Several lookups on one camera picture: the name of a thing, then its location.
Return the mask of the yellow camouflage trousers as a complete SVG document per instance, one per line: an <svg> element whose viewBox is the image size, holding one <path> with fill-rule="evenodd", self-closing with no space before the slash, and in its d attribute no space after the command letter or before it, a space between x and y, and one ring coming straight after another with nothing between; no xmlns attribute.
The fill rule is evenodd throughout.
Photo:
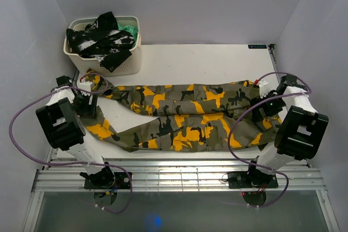
<svg viewBox="0 0 348 232"><path fill-rule="evenodd" d="M249 108L259 90L249 80L218 84L115 86L88 75L93 91L152 121L117 132L97 108L94 120L82 117L96 139L127 152L138 150L211 152L244 149L274 141L282 121L276 114L253 121Z"/></svg>

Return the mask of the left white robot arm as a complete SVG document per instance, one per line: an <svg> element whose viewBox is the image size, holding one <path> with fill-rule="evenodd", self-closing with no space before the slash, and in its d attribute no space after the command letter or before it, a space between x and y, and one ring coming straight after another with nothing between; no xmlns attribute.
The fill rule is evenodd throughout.
<svg viewBox="0 0 348 232"><path fill-rule="evenodd" d="M85 172L81 176L93 185L111 188L115 185L115 174L108 166L95 166L92 163L104 164L102 156L96 154L87 142L80 117L94 120L97 116L97 95L90 94L92 83L83 84L83 90L73 88L73 80L68 76L56 79L57 88L51 90L49 102L35 113L41 128L52 148L59 148L70 153L77 161L83 161Z"/></svg>

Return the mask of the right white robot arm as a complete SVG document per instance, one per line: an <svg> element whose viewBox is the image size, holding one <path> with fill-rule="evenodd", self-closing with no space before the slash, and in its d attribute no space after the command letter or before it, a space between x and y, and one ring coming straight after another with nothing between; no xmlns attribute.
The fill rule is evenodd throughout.
<svg viewBox="0 0 348 232"><path fill-rule="evenodd" d="M276 179L275 172L292 161L312 159L318 152L329 119L319 113L309 101L310 88L297 76L284 75L276 89L268 82L257 80L260 97L253 101L260 107L253 109L252 117L273 116L283 108L287 114L277 128L274 147L252 160L246 172L246 182L252 187L265 187Z"/></svg>

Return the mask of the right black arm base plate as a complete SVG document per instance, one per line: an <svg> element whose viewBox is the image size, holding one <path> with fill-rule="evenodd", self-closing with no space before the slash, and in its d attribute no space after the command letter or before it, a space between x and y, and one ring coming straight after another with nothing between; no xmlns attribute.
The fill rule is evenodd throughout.
<svg viewBox="0 0 348 232"><path fill-rule="evenodd" d="M270 178L260 178L249 174L247 171L228 172L222 179L228 183L230 189L275 189L278 181L275 175Z"/></svg>

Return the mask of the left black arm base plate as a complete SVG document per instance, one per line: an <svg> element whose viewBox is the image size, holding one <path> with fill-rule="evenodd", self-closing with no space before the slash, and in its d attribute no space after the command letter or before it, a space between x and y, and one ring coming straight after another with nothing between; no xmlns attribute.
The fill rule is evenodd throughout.
<svg viewBox="0 0 348 232"><path fill-rule="evenodd" d="M114 172L114 176L115 176L115 186L117 189L122 189L122 190L130 189L130 179L124 172ZM85 179L83 188L89 189L89 190L93 190L93 189L111 190L112 189L111 186L105 187L101 185L95 185L87 179Z"/></svg>

